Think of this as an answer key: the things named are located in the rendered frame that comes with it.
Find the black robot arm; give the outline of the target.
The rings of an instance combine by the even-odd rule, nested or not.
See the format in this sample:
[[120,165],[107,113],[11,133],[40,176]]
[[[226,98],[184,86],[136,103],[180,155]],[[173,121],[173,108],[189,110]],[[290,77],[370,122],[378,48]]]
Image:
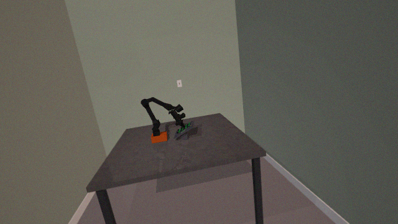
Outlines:
[[[175,107],[175,106],[172,106],[171,104],[164,103],[154,97],[141,100],[141,105],[147,110],[147,112],[152,120],[152,124],[154,126],[152,128],[153,136],[160,136],[160,130],[158,129],[160,126],[160,122],[159,122],[159,120],[156,120],[152,110],[149,107],[149,103],[151,101],[153,101],[154,103],[157,103],[160,106],[163,106],[165,109],[167,109],[169,111],[169,114],[171,114],[173,117],[177,114],[177,112],[181,112],[183,110],[183,108],[180,104]],[[185,117],[185,113],[178,115],[179,119],[184,118],[184,117]]]

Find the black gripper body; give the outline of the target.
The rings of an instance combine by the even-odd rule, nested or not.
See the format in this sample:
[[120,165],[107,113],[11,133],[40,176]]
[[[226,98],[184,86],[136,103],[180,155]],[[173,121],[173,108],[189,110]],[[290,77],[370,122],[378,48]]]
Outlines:
[[176,120],[176,123],[175,123],[176,126],[178,126],[180,123],[182,123],[182,120],[181,120],[182,118],[179,119],[179,118],[178,118],[178,115],[179,115],[179,114],[176,114],[176,115],[174,116],[174,119]]

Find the dark grey switch panel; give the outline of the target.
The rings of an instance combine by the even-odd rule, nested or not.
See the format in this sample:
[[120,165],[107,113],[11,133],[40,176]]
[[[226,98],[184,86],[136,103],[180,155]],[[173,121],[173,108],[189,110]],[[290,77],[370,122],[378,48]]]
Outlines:
[[189,134],[188,131],[193,128],[193,123],[194,121],[186,124],[185,127],[178,129],[175,133],[174,139],[179,136],[181,137],[181,140],[188,139],[188,134]]

